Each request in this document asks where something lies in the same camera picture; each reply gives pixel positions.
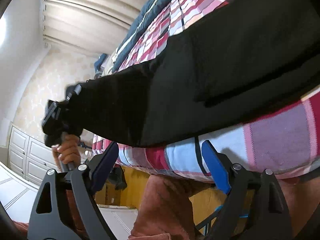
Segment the person's left hand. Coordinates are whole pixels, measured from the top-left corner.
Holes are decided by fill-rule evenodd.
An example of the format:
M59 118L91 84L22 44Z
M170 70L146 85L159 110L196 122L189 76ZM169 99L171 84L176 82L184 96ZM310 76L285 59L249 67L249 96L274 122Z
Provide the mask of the person's left hand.
M78 150L80 139L75 135L66 135L61 145L52 146L52 154L58 171L61 170L61 163L67 165L74 163L75 166L80 165L81 157Z

